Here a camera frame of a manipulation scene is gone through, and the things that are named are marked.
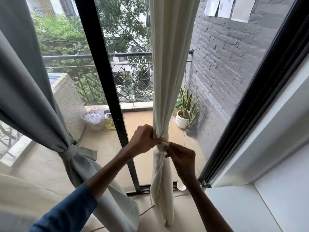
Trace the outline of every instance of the hand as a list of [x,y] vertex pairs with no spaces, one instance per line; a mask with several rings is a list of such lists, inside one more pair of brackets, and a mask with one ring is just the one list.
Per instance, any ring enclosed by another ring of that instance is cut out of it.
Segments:
[[195,183],[195,152],[181,145],[169,142],[165,157],[171,157],[177,174],[188,188],[190,184]]
[[154,139],[154,131],[152,126],[145,124],[137,127],[131,140],[125,147],[126,151],[133,158],[141,153],[145,153],[155,145],[167,142],[164,138]]

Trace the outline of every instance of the brick wall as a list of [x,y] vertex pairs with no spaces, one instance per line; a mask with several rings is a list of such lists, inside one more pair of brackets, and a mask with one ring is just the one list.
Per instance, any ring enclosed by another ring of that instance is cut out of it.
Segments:
[[209,158],[294,0],[256,0],[249,22],[204,16],[201,0],[195,18],[186,82],[199,95],[197,138]]

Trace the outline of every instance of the handrail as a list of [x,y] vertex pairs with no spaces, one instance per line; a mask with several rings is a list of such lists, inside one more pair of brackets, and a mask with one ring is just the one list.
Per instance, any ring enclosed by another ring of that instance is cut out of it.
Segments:
[[[152,52],[136,52],[136,53],[112,53],[108,54],[110,57],[132,57],[132,56],[151,56]],[[43,56],[44,62],[51,62],[54,60],[62,59],[86,59],[92,58],[91,54],[74,54],[74,55],[52,55],[52,56]]]

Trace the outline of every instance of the denim sleeve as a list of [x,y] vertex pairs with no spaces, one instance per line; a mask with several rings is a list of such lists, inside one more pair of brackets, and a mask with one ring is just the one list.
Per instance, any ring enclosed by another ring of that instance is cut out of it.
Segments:
[[98,202],[83,183],[53,207],[28,232],[79,232]]

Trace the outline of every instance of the balcony floor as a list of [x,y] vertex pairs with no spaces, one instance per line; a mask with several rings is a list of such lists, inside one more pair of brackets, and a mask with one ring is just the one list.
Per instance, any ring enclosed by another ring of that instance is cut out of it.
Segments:
[[[152,125],[152,111],[123,113],[123,117],[129,139],[139,125],[145,123]],[[185,131],[176,126],[175,118],[172,118],[169,123],[169,140],[196,152],[195,173],[198,177],[206,164],[206,159],[199,143],[194,138],[188,137]],[[97,162],[101,166],[106,165],[121,149],[116,130],[107,129],[94,131],[87,128],[80,140],[80,146],[98,150]],[[137,176],[141,185],[151,183],[152,153],[153,150],[150,150],[134,158]],[[177,181],[179,178],[171,160],[170,163],[173,180]],[[21,164],[14,167],[10,174],[49,188],[62,195],[67,195],[74,190],[59,155],[40,144],[36,144]],[[125,191],[134,190],[127,166],[118,173],[115,179]]]

